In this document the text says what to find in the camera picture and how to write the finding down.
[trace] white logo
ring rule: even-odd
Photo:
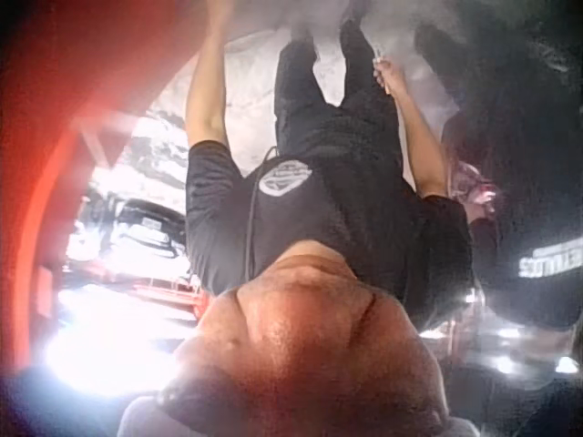
[[[520,278],[546,278],[583,267],[583,238],[535,249],[520,260]]]
[[[312,170],[300,161],[284,161],[265,173],[259,182],[260,190],[278,198],[296,189],[312,174]]]

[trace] earphone cord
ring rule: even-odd
[[[253,192],[251,194],[251,204],[249,207],[249,217],[247,219],[247,232],[245,234],[245,253],[243,258],[243,265],[245,266],[245,282],[249,282],[252,280],[253,275],[253,268],[255,267],[252,262],[252,252],[253,252],[253,219],[255,218],[255,205],[257,203],[257,192],[259,190],[259,183],[263,176],[263,168],[265,167],[265,163],[268,161],[271,152],[275,150],[276,156],[279,156],[278,148],[276,146],[271,147],[261,165],[259,166],[259,170],[257,171],[257,176],[255,177],[255,183],[253,184]]]

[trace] neck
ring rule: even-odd
[[[356,279],[346,259],[334,249],[314,240],[303,240],[287,248],[268,269],[311,266],[329,273]]]

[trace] man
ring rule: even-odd
[[[465,43],[420,25],[415,46],[461,109],[444,143],[501,188],[495,217],[468,213],[474,271],[498,315],[569,330],[583,311],[580,96],[490,7],[451,5]],[[541,24],[564,28],[566,17],[548,22],[559,9],[550,8]],[[568,64],[581,69],[580,59]]]
[[[471,288],[469,237],[403,73],[381,60],[373,77],[353,4],[341,32],[345,97],[332,107],[313,76],[309,33],[294,31],[275,86],[280,155],[243,178],[224,122],[232,7],[209,2],[186,117],[189,256],[217,298],[176,351],[179,376],[159,406],[130,409],[121,433],[138,417],[156,422],[142,426],[150,433],[180,423],[180,435],[455,428],[417,329],[447,317]],[[397,105],[416,194],[402,178]]]

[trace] hand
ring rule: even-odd
[[[209,28],[224,30],[229,24],[237,5],[237,0],[207,0]]]
[[[478,219],[487,219],[486,208],[484,205],[478,205],[476,203],[462,202],[465,209],[465,214],[467,215],[467,223],[470,224]]]
[[[393,97],[407,93],[407,82],[405,81],[403,69],[395,63],[383,58],[376,58],[373,61],[374,77],[386,94]]]

